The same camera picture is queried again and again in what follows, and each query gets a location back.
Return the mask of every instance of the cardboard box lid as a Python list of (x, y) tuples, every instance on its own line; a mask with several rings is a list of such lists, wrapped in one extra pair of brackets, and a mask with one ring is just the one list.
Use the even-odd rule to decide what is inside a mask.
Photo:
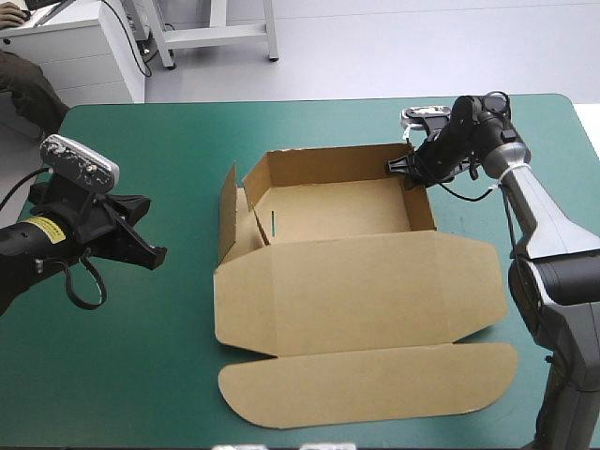
[(441, 232), (276, 244), (215, 272), (216, 335), (278, 356), (449, 343), (504, 316), (500, 273)]
[(446, 344), (276, 358), (226, 366), (218, 385), (249, 422), (292, 428), (469, 413), (502, 396), (509, 344)]
[(404, 191), (387, 161), (407, 144), (267, 152), (244, 179), (267, 243), (433, 230), (423, 187)]

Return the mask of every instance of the black cable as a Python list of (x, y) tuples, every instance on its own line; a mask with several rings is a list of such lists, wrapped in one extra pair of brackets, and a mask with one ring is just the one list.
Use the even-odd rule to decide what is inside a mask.
[(484, 192), (483, 194), (481, 194), (479, 197), (465, 197), (464, 195), (460, 195), (459, 193), (455, 192), (454, 190), (452, 190), (450, 187), (447, 187), (444, 183), (442, 182), (437, 182), (436, 184), (438, 186), (441, 186), (446, 192), (448, 192), (449, 194), (454, 195), (456, 198), (464, 200), (466, 202), (479, 202), (480, 200), (484, 200), (489, 194), (491, 194), (494, 189), (489, 188), (486, 192)]
[(464, 195), (460, 195), (458, 192), (455, 192), (450, 187), (445, 186), (444, 181), (438, 180), (435, 177), (435, 175), (429, 170), (429, 167), (427, 167), (425, 164), (420, 163), (418, 166), (425, 169), (425, 171), (427, 172), (427, 175), (429, 175), (429, 181), (432, 181), (436, 185), (441, 186), (443, 188), (443, 190), (445, 190), (446, 192), (448, 192), (451, 195), (454, 195), (458, 199), (464, 200), (465, 202), (479, 202), (481, 200), (484, 200), (489, 194), (491, 194), (494, 191), (494, 189), (489, 188), (486, 192), (481, 194), (479, 197), (465, 197)]
[[(515, 227), (513, 225), (513, 217), (511, 215), (510, 205), (509, 205), (509, 202), (508, 202), (507, 191), (508, 191), (509, 187), (507, 187), (505, 185), (502, 185), (502, 184), (499, 184), (498, 188), (500, 188), (500, 191), (502, 193), (502, 201), (504, 203), (504, 212), (506, 213), (506, 221), (508, 222), (508, 233), (510, 235), (510, 243), (511, 243), (511, 246), (512, 246), (512, 249), (513, 249), (513, 256), (515, 258), (515, 263), (516, 263), (516, 268), (517, 268), (518, 282), (521, 285), (521, 290), (523, 291), (523, 293), (525, 295), (528, 295), (527, 294), (527, 290), (525, 289), (525, 282), (524, 282), (525, 277), (522, 275), (521, 267), (520, 267), (522, 257), (520, 255), (518, 255), (518, 253), (517, 253), (517, 239), (515, 238)], [(564, 357), (564, 353), (561, 350), (561, 348), (559, 347), (558, 343), (556, 341), (554, 341), (552, 335), (546, 329), (546, 325), (544, 324), (544, 321), (542, 321), (540, 313), (539, 313), (539, 311), (537, 310), (536, 307), (533, 308), (533, 312), (534, 312), (534, 314), (535, 314), (535, 316), (537, 318), (537, 322), (543, 328), (543, 330), (546, 333), (547, 337), (552, 340), (552, 346), (554, 347), (555, 352), (558, 354), (559, 358), (561, 358), (562, 363), (564, 364), (564, 367), (565, 367), (565, 373), (562, 376), (561, 383), (558, 386), (556, 386), (556, 388), (554, 388), (554, 390), (552, 390), (549, 394), (547, 394), (546, 396), (544, 396), (544, 400), (542, 401), (542, 406), (540, 407), (540, 411), (537, 414), (537, 417), (535, 419), (535, 437), (534, 437), (534, 440), (535, 440), (536, 443), (539, 443), (540, 442), (540, 432), (541, 432), (540, 427), (541, 427), (542, 417), (544, 417), (546, 415), (546, 412), (547, 412), (548, 408), (550, 407), (550, 402), (556, 401), (556, 399), (558, 398), (558, 396), (560, 395), (560, 393), (569, 384), (569, 381), (570, 381), (570, 378), (571, 378), (571, 374), (572, 374), (572, 368), (570, 367), (570, 365), (568, 364), (568, 361)]]
[(121, 17), (114, 10), (114, 8), (111, 6), (111, 4), (107, 0), (100, 0), (100, 1), (104, 5), (106, 5), (107, 7), (109, 7), (109, 9), (112, 11), (112, 14), (114, 14), (114, 17), (116, 17), (117, 21), (119, 21), (119, 24), (121, 25), (121, 28), (123, 28), (123, 32), (125, 33), (125, 37), (127, 38), (127, 43), (129, 44), (129, 49), (131, 50), (131, 54), (133, 55), (133, 60), (135, 61), (135, 64), (138, 67), (138, 70), (141, 72), (141, 74), (144, 77), (150, 78), (152, 76), (152, 69), (145, 62), (143, 62), (143, 64), (146, 67), (147, 72), (142, 69), (142, 66), (140, 66), (140, 63), (138, 62), (138, 58), (136, 58), (136, 56), (135, 56), (135, 50), (133, 48), (133, 44), (131, 43), (131, 40), (129, 39), (128, 30), (126, 29), (125, 24), (121, 20)]
[(10, 189), (10, 191), (8, 192), (8, 194), (6, 195), (6, 197), (4, 198), (4, 200), (0, 203), (0, 211), (2, 211), (2, 208), (4, 208), (7, 205), (8, 201), (10, 200), (10, 197), (12, 197), (14, 195), (14, 193), (22, 185), (24, 185), (28, 180), (30, 180), (34, 176), (38, 176), (41, 173), (46, 173), (49, 170), (50, 170), (50, 168), (48, 168), (48, 167), (42, 167), (41, 169), (37, 169), (36, 171), (31, 172), (28, 175), (26, 175), (24, 178), (22, 178), (21, 180), (19, 180), (17, 182), (17, 184)]
[(106, 299), (108, 297), (106, 285), (104, 284), (102, 275), (99, 273), (96, 267), (94, 267), (94, 265), (92, 265), (88, 260), (88, 258), (91, 255), (92, 250), (90, 248), (86, 248), (79, 261), (83, 264), (83, 267), (85, 267), (85, 269), (90, 273), (90, 275), (96, 282), (97, 289), (100, 294), (99, 303), (87, 303), (86, 301), (82, 300), (82, 298), (78, 294), (75, 293), (75, 289), (73, 288), (73, 277), (71, 275), (70, 269), (68, 268), (68, 264), (64, 260), (61, 260), (60, 258), (47, 258), (46, 260), (44, 260), (44, 263), (58, 264), (63, 268), (63, 272), (65, 273), (65, 291), (67, 292), (68, 299), (76, 307), (88, 311), (92, 311), (104, 305), (104, 302), (106, 302)]

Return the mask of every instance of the yellow label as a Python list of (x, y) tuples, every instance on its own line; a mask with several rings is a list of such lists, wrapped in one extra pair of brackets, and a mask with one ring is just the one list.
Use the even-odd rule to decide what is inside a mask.
[(53, 244), (58, 244), (67, 239), (60, 227), (47, 217), (30, 217), (26, 218), (23, 222), (37, 226), (48, 236), (48, 239)]

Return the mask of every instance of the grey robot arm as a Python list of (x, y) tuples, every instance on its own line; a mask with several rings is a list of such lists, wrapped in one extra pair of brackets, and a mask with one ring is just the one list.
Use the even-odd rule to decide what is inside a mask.
[[(464, 96), (444, 107), (402, 112), (427, 138), (390, 173), (445, 185), (481, 166), (498, 180), (513, 251), (508, 283), (536, 344), (553, 352), (547, 388), (527, 448), (586, 450), (600, 412), (600, 238), (573, 223), (533, 174), (531, 152), (511, 123), (503, 93)], [(510, 209), (522, 237), (514, 235)]]

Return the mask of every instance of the person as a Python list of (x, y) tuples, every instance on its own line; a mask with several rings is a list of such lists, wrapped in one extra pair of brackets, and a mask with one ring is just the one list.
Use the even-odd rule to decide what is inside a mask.
[[(0, 29), (23, 25), (26, 17), (15, 4), (0, 4)], [(10, 92), (17, 114), (38, 125), (46, 135), (58, 131), (68, 111), (41, 68), (0, 50), (1, 92)]]

